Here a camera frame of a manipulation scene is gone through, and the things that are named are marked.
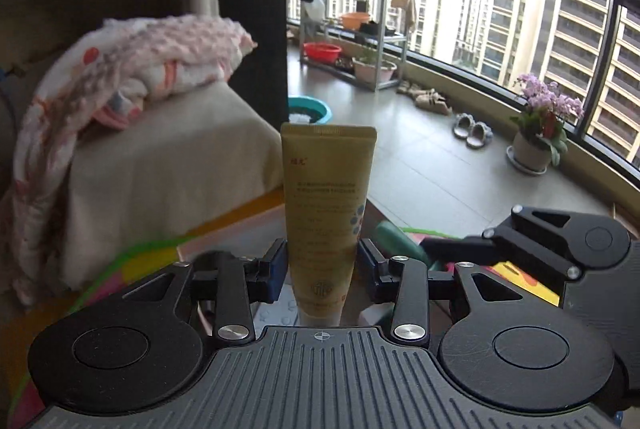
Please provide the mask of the cream lotion tube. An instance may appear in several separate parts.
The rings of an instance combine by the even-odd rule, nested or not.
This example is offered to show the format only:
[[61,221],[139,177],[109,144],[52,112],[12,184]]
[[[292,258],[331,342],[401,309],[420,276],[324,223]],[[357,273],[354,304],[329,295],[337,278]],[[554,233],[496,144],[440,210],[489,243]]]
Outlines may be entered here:
[[340,323],[377,139],[372,126],[281,126],[288,269],[304,326]]

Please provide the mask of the white power strip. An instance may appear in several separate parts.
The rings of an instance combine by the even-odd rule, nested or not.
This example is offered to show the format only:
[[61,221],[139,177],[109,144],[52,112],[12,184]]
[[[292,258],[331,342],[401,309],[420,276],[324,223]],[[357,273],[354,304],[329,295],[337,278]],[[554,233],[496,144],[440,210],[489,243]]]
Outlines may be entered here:
[[[348,297],[345,303],[341,324],[357,325],[360,312],[367,306],[359,303],[355,295]],[[293,288],[284,284],[279,299],[273,303],[259,302],[252,305],[254,328],[258,335],[266,326],[298,326],[300,324],[297,302]]]

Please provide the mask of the green plastic toy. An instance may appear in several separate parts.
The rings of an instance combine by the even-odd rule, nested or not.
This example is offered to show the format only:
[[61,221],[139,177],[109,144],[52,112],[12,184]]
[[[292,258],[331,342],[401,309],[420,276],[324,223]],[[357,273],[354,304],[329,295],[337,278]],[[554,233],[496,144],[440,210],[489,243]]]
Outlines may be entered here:
[[387,256],[406,256],[422,261],[431,271],[440,271],[442,264],[390,221],[382,221],[375,227],[372,239]]

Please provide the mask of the pink cardboard box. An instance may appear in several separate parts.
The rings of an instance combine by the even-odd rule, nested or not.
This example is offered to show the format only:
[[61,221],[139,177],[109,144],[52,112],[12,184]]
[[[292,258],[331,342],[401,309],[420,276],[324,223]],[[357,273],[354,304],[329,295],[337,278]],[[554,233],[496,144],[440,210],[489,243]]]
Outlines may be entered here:
[[[203,234],[192,241],[186,241],[178,246],[177,253],[181,261],[201,263],[204,262],[203,253],[212,250],[228,251],[238,258],[255,259],[262,257],[276,238],[284,236],[284,206],[279,204],[279,206],[260,212],[254,217],[242,219],[228,227]],[[291,277],[286,276],[284,283],[291,285]],[[358,297],[358,302],[365,303],[367,306],[360,312],[357,325],[341,324],[342,326],[379,324],[393,311],[391,303],[374,305],[370,301],[359,270],[354,271],[354,276],[352,276],[348,297],[351,295]]]

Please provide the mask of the colourful cartoon play mat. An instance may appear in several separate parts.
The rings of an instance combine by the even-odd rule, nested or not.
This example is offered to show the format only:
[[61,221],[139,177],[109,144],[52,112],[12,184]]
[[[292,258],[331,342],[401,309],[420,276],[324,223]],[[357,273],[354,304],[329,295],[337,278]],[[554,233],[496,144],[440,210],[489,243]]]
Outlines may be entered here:
[[[1,337],[4,344],[1,354],[9,357],[10,363],[24,366],[26,357],[12,357],[11,351],[26,352],[35,335],[58,319],[88,307],[112,293],[122,291],[126,286],[175,262],[178,259],[179,243],[179,238],[153,241],[121,253],[72,305],[58,307],[53,301],[49,301],[29,313],[23,322]],[[9,428],[24,427],[43,410],[43,404],[27,371],[7,371],[6,380],[10,384],[12,397],[6,425]]]

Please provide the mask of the pair of grey slippers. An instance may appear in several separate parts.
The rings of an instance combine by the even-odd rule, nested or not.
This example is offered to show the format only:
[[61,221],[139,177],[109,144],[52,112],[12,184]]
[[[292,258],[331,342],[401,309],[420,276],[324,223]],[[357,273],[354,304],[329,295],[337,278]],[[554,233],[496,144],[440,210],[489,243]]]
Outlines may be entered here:
[[483,121],[476,121],[470,114],[459,114],[454,120],[452,134],[470,149],[480,150],[494,139],[494,131]]

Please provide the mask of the pink flower pot plant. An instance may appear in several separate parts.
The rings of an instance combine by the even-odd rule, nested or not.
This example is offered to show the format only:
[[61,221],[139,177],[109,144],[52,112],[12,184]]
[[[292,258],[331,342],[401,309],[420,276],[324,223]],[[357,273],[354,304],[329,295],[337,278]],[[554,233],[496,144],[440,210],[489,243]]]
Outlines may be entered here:
[[512,118],[518,126],[511,144],[512,160],[530,173],[544,174],[549,166],[558,167],[568,151],[565,123],[582,118],[582,100],[534,74],[521,74],[516,82],[525,104]]

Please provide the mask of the beige covered sofa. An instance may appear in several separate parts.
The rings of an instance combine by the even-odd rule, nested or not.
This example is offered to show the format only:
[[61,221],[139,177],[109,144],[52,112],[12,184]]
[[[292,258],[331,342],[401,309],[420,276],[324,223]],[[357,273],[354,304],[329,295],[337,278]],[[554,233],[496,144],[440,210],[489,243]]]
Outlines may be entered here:
[[90,121],[29,210],[43,285],[79,289],[118,254],[221,217],[282,182],[280,135],[229,85],[144,108],[117,131]]

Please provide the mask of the beige shoes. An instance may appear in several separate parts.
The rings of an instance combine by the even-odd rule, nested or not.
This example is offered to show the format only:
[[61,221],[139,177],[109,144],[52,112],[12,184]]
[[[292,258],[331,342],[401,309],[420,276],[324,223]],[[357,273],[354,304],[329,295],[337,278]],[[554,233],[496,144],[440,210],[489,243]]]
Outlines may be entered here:
[[399,83],[396,92],[410,97],[416,108],[434,112],[437,115],[451,115],[451,107],[448,105],[446,97],[434,89],[424,89],[415,83],[403,81]]

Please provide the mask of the teal plastic basin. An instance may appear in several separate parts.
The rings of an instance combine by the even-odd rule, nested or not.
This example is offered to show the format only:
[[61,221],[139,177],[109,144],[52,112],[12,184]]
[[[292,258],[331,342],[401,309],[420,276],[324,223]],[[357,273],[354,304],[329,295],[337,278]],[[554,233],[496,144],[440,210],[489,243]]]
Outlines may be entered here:
[[323,100],[311,96],[288,98],[288,121],[298,124],[326,124],[333,117],[332,110]]

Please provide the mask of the red plastic basin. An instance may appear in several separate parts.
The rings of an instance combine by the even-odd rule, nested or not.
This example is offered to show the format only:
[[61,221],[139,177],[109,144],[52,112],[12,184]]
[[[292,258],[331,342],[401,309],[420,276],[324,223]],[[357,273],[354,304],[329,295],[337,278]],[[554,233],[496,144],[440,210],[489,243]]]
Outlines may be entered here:
[[306,42],[303,44],[304,55],[316,63],[334,65],[342,54],[340,46],[324,42]]

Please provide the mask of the pink floral baby blanket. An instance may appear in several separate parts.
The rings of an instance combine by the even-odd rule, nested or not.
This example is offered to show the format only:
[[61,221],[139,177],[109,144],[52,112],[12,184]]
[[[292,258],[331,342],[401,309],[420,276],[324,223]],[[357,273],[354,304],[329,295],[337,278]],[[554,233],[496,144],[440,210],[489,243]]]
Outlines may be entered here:
[[256,46],[241,24],[219,16],[107,19],[52,65],[27,106],[1,201],[22,305],[37,300],[46,230],[80,132],[92,122],[125,130],[152,100],[226,82]]

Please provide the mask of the metal balcony shelf rack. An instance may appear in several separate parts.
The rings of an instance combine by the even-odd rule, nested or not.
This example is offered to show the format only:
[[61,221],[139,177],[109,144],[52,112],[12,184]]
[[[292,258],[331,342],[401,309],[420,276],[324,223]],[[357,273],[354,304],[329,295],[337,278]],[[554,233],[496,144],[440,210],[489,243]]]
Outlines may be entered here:
[[[361,12],[331,17],[329,0],[299,0],[299,60],[373,92],[396,88],[404,79],[414,0],[354,1]],[[342,54],[334,65],[316,63],[304,55],[306,42],[331,43]]]

